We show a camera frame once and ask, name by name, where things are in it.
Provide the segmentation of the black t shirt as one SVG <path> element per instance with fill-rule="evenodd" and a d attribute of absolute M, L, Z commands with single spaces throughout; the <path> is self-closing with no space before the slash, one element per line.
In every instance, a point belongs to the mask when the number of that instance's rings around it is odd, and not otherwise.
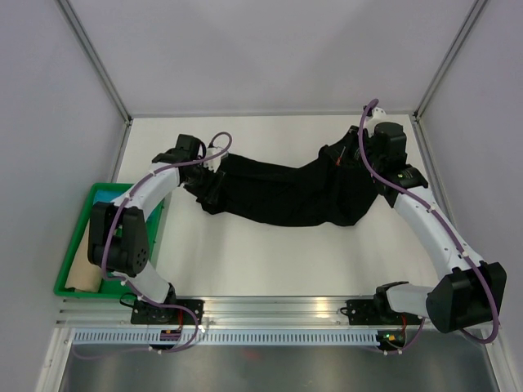
<path fill-rule="evenodd" d="M 227 212 L 283 227 L 353 226 L 378 196 L 360 159 L 356 127 L 302 167 L 229 154 L 216 172 L 206 171 L 185 188 L 211 215 Z"/>

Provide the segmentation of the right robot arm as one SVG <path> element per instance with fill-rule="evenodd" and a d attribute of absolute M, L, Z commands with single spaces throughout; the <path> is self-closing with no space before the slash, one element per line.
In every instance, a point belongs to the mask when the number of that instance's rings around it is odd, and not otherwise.
<path fill-rule="evenodd" d="M 375 317 L 390 323 L 401 314 L 429 320 L 442 333 L 491 323 L 487 337 L 494 341 L 500 329 L 499 313 L 507 272 L 498 262 L 487 262 L 466 244 L 441 211 L 423 174 L 407 163 L 406 135 L 394 122 L 379 122 L 374 133 L 352 126 L 337 161 L 357 162 L 389 206 L 407 223 L 428 254 L 438 276 L 437 285 L 407 281 L 387 283 L 374 294 Z"/>

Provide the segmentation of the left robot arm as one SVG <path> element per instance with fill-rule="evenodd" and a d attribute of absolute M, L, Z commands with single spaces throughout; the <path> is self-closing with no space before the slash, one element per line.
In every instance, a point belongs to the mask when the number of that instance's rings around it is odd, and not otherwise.
<path fill-rule="evenodd" d="M 92 207 L 89 262 L 101 268 L 104 279 L 132 289 L 160 323 L 173 321 L 181 306 L 174 286 L 151 264 L 146 221 L 179 187 L 195 192 L 199 201 L 216 202 L 224 178 L 218 168 L 231 145 L 232 136 L 225 131 L 207 144 L 182 134 L 174 147 L 152 159 L 148 172 L 125 193 Z"/>

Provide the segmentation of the rolled blue t shirt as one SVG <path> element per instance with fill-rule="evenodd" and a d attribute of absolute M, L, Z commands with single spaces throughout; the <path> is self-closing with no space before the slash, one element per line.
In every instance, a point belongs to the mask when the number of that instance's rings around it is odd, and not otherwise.
<path fill-rule="evenodd" d="M 98 202 L 109 203 L 115 198 L 119 197 L 121 194 L 121 191 L 99 189 L 95 192 L 92 204 L 96 204 Z"/>

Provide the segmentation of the green plastic tray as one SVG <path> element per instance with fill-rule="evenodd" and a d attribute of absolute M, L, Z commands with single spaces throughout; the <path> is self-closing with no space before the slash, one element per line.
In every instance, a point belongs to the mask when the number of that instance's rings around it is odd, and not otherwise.
<path fill-rule="evenodd" d="M 58 273 L 54 293 L 57 296 L 77 298 L 118 299 L 121 295 L 131 292 L 129 285 L 122 286 L 122 282 L 102 279 L 101 269 L 92 265 L 87 258 L 89 221 L 92 205 L 97 202 L 110 202 L 127 192 L 132 184 L 96 183 L 91 187 L 83 204 L 77 226 L 70 240 L 65 259 Z M 159 231 L 160 220 L 163 214 L 164 201 L 162 200 L 147 218 L 146 228 L 150 244 L 150 252 L 154 250 L 156 236 Z M 140 292 L 149 290 L 152 296 L 159 299 L 162 292 L 167 292 L 165 279 L 161 278 L 150 261 L 142 272 L 130 282 Z M 152 288 L 154 283 L 160 283 L 160 288 Z"/>

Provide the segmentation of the rolled beige t shirt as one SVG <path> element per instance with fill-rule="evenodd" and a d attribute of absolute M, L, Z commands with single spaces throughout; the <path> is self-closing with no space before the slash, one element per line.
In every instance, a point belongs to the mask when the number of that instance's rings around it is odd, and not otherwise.
<path fill-rule="evenodd" d="M 74 254 L 73 263 L 66 279 L 65 288 L 76 292 L 96 293 L 101 286 L 101 268 L 87 258 L 88 233 L 84 232 Z"/>

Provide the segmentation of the left aluminium frame post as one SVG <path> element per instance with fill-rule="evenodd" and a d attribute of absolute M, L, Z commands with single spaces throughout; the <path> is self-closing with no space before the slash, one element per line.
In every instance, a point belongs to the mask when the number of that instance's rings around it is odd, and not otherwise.
<path fill-rule="evenodd" d="M 69 0 L 56 0 L 55 4 L 60 10 L 60 13 L 65 18 L 75 39 L 78 41 L 79 46 L 81 47 L 89 64 L 93 68 L 96 76 L 100 80 L 101 85 L 110 98 L 111 103 L 117 110 L 119 116 L 126 125 L 130 124 L 132 122 L 132 116 L 124 104 L 122 97 L 118 93 L 112 78 L 110 77 L 105 65 L 103 64 L 103 61 L 95 49 L 95 46 L 93 45 L 87 30 L 83 26 L 83 22 L 80 20 L 78 13 L 75 11 L 72 2 Z"/>

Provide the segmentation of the aluminium frame post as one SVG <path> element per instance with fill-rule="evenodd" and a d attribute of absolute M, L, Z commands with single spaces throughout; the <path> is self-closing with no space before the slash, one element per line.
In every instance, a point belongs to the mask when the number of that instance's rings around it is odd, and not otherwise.
<path fill-rule="evenodd" d="M 413 112 L 413 117 L 417 123 L 421 120 L 422 116 L 427 111 L 427 108 L 436 94 L 439 86 L 443 82 L 446 74 L 450 71 L 450 68 L 456 61 L 459 53 L 463 49 L 466 41 L 471 36 L 473 29 L 476 27 L 477 22 L 488 5 L 489 0 L 475 0 L 472 3 L 463 22 L 459 26 L 458 32 L 455 34 L 442 61 L 440 62 L 431 81 L 429 82 L 427 89 L 423 93 L 421 100 Z"/>
<path fill-rule="evenodd" d="M 55 4 L 60 10 L 60 13 L 65 18 L 75 39 L 78 41 L 79 46 L 81 47 L 89 64 L 93 68 L 96 76 L 100 80 L 101 85 L 110 98 L 111 103 L 117 110 L 119 116 L 126 125 L 130 124 L 132 122 L 132 116 L 124 104 L 122 97 L 118 93 L 112 78 L 110 77 L 105 65 L 103 64 L 103 61 L 95 49 L 95 46 L 93 45 L 87 30 L 83 26 L 83 22 L 80 20 L 78 13 L 75 11 L 72 2 L 69 0 L 56 0 Z"/>

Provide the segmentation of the aluminium mounting rail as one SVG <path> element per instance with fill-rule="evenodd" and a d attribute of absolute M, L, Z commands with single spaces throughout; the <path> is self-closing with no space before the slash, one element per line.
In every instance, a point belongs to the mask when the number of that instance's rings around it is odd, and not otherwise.
<path fill-rule="evenodd" d="M 344 296 L 203 296 L 205 327 L 217 329 L 340 329 Z M 59 303 L 57 327 L 127 327 L 132 309 L 117 300 L 66 298 Z"/>

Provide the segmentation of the right aluminium frame post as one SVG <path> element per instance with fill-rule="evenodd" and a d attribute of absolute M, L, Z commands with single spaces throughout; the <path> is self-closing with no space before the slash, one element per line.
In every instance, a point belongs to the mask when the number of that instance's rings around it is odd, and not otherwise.
<path fill-rule="evenodd" d="M 489 0 L 475 0 L 472 3 L 463 22 L 459 26 L 458 32 L 455 34 L 442 61 L 440 62 L 431 81 L 429 82 L 427 89 L 423 93 L 421 100 L 413 112 L 413 117 L 417 123 L 421 120 L 422 116 L 427 111 L 427 108 L 436 94 L 439 86 L 443 82 L 446 74 L 450 71 L 450 68 L 456 61 L 459 53 L 463 49 L 466 41 L 471 36 L 473 29 L 476 27 L 477 22 L 488 5 Z"/>

